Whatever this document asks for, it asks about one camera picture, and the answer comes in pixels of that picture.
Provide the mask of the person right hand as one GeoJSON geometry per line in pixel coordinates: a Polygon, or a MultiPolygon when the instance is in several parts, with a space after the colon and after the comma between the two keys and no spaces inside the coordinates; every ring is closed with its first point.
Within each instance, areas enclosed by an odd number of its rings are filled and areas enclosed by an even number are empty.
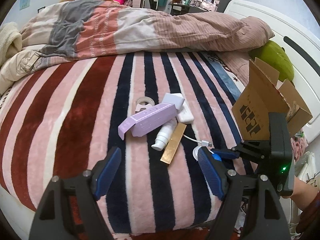
{"type": "Polygon", "coordinates": [[[290,198],[300,210],[304,211],[316,198],[318,192],[319,190],[314,186],[295,177],[293,193],[283,198],[290,198]]]}

